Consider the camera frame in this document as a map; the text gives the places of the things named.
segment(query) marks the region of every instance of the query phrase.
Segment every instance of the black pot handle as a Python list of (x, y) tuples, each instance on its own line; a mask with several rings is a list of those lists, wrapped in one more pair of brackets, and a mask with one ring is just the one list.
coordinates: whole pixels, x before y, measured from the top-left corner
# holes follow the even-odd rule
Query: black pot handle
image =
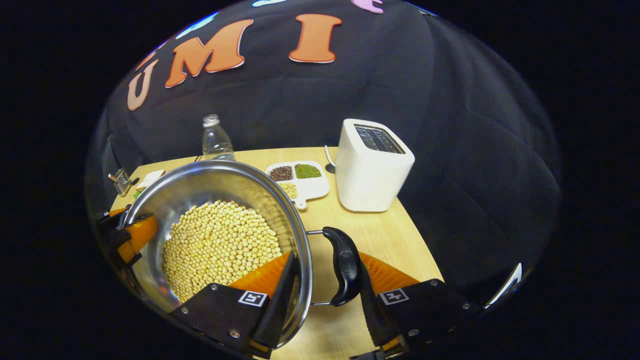
[(329, 303), (312, 303), (312, 305), (342, 306), (353, 300), (362, 288), (362, 267), (360, 255), (353, 240), (344, 231), (325, 226), (322, 235), (329, 239), (333, 246), (333, 271), (338, 279), (338, 292)]

